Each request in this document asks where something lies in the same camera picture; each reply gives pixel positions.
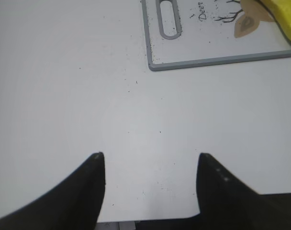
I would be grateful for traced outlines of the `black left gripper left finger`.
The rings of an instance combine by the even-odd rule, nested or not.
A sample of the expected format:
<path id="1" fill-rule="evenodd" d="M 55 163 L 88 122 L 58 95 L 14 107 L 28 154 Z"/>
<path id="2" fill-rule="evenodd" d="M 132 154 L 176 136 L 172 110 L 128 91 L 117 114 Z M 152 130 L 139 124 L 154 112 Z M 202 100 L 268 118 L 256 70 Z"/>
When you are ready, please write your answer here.
<path id="1" fill-rule="evenodd" d="M 28 205 L 0 218 L 0 230 L 93 230 L 105 194 L 102 152 Z"/>

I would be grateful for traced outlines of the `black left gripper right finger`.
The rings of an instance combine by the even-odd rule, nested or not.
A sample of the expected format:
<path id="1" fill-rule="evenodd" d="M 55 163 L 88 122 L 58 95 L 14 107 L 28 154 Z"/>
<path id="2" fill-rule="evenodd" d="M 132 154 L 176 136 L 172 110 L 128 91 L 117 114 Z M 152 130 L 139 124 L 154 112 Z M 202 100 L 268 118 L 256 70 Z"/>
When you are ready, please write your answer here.
<path id="1" fill-rule="evenodd" d="M 207 230 L 291 230 L 291 193 L 259 194 L 209 153 L 199 155 L 196 191 Z"/>

